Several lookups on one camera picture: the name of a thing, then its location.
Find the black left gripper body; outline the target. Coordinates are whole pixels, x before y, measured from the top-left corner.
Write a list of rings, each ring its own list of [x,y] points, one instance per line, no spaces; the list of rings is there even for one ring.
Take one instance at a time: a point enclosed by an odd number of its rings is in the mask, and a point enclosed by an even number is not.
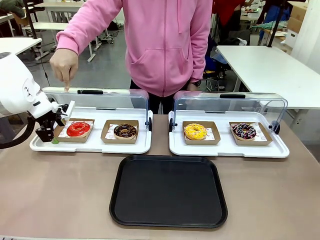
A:
[[[43,116],[38,117],[36,121],[40,124],[41,127],[53,128],[54,124],[56,123],[56,118],[61,117],[62,114],[63,113],[61,109],[58,109],[57,112],[53,112],[52,110],[50,110]]]

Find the person right hand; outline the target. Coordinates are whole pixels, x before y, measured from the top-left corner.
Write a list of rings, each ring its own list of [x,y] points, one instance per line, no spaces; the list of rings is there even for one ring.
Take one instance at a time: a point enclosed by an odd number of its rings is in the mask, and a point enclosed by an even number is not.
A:
[[[64,91],[68,92],[79,67],[79,56],[72,50],[59,48],[49,62],[55,77],[64,83]]]

